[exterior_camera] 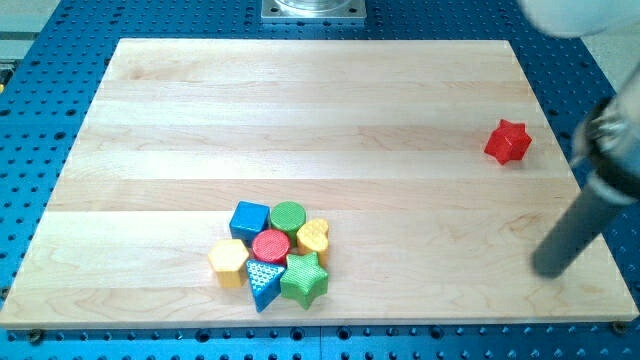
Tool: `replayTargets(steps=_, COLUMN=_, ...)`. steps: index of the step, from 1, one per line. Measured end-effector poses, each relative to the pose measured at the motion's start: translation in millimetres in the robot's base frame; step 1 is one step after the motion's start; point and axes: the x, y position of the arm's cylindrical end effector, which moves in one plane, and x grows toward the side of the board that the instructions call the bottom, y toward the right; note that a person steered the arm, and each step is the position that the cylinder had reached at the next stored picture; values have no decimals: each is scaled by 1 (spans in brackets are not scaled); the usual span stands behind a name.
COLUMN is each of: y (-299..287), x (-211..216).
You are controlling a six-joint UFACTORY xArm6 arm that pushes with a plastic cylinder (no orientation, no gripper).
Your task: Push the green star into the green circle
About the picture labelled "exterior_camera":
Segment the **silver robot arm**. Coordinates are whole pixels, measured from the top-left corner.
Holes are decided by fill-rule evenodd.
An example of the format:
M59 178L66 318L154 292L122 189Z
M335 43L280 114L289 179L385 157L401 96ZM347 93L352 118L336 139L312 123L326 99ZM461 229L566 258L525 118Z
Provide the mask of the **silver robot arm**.
M527 20L554 38L580 38L639 20L639 0L522 0ZM639 200L639 70L617 94L579 127L572 163L594 166L588 185L616 205Z

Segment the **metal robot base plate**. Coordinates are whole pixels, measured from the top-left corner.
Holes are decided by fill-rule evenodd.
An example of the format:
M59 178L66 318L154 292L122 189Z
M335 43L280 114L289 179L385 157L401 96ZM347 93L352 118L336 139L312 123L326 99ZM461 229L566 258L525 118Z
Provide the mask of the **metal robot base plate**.
M365 0L262 0L261 18L269 21L347 19L367 17Z

